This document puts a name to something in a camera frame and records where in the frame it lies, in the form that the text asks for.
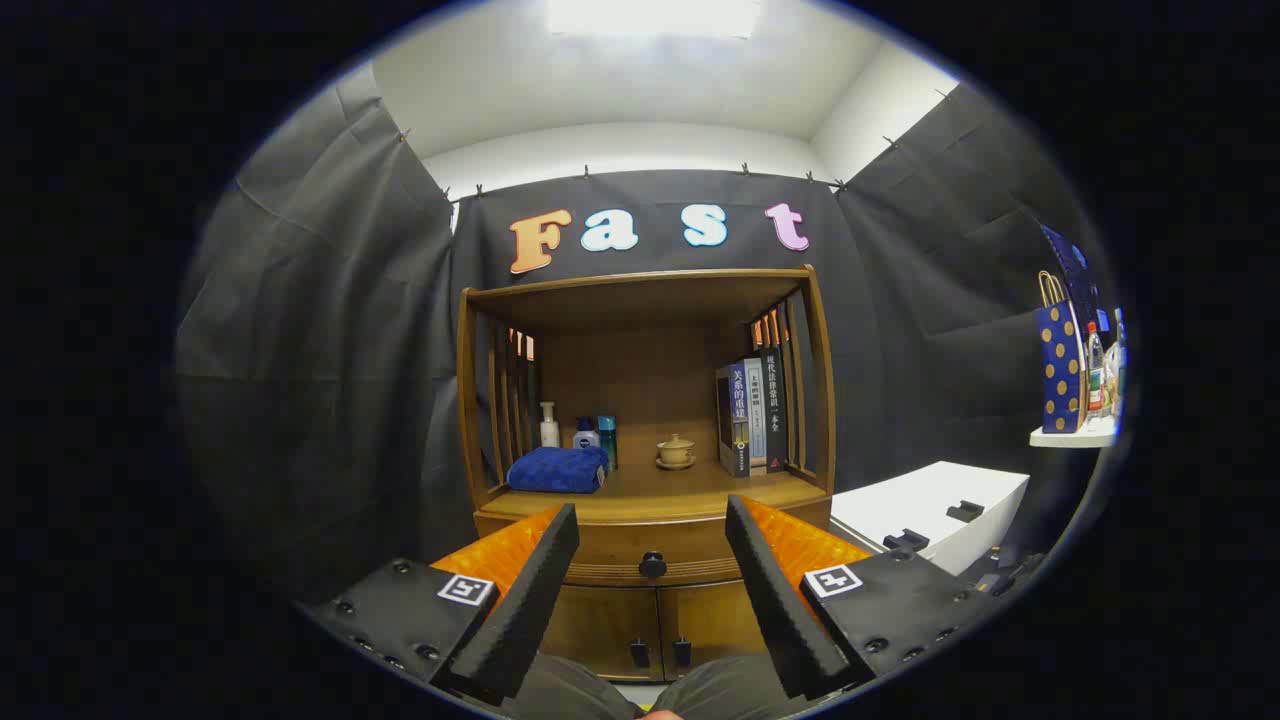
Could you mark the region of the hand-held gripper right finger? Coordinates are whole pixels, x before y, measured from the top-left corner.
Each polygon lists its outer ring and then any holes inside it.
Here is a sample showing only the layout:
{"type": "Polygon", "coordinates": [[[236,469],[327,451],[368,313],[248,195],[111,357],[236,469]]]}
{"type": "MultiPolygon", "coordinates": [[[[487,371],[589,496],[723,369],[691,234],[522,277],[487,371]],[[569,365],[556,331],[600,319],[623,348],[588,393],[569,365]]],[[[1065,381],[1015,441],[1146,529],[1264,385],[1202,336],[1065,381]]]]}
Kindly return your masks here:
{"type": "Polygon", "coordinates": [[[998,609],[906,546],[868,553],[741,495],[727,500],[724,536],[791,697],[815,700],[920,664],[998,609]]]}

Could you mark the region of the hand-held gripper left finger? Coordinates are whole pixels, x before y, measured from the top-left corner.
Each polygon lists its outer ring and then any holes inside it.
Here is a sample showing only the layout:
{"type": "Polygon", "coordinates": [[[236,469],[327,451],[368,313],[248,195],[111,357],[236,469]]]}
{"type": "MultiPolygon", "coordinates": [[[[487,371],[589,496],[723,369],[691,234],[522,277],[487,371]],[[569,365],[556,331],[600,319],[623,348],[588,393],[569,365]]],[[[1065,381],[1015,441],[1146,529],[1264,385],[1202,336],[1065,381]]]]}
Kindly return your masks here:
{"type": "Polygon", "coordinates": [[[305,615],[419,687],[499,705],[517,694],[579,548],[573,503],[431,564],[393,559],[305,615]]]}

